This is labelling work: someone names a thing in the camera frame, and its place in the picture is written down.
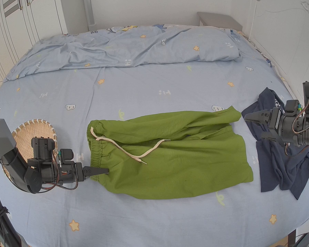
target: woven basket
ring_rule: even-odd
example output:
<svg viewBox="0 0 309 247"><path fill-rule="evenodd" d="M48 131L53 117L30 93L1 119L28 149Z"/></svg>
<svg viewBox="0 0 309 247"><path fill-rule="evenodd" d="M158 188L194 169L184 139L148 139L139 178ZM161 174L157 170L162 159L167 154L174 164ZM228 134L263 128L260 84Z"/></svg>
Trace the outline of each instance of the woven basket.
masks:
<svg viewBox="0 0 309 247"><path fill-rule="evenodd" d="M13 132L12 136L16 141L16 147L27 162L29 158L33 158L33 148L31 146L31 139L33 137L51 138L55 142L54 156L57 156L57 135L53 126L42 119L33 119L18 126ZM4 172L10 179L9 172L4 167Z"/></svg>

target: dark blue garment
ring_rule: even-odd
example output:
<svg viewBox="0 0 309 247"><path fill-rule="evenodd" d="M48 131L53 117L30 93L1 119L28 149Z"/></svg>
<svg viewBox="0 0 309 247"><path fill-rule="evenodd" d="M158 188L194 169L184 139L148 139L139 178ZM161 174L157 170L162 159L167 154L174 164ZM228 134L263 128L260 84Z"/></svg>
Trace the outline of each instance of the dark blue garment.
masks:
<svg viewBox="0 0 309 247"><path fill-rule="evenodd" d="M260 93L258 101L243 110L242 116L264 109L279 107L284 112L285 105L277 94L268 88ZM309 147L301 154L289 157L285 154L285 148L278 143L262 139L261 133L269 131L267 125L256 125L246 121L253 136L256 138L258 152L261 192L271 191L279 184L281 190L290 190L296 199L299 199L309 179ZM287 153L294 155L305 146L296 147L291 144Z"/></svg>

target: white headboard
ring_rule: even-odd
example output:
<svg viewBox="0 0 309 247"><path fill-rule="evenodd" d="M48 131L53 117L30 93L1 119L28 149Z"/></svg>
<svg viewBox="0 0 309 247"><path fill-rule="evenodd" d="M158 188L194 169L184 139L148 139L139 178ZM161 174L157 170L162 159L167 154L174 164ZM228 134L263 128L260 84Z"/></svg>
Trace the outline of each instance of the white headboard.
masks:
<svg viewBox="0 0 309 247"><path fill-rule="evenodd" d="M243 31L302 103L302 82L309 81L309 0L251 0Z"/></svg>

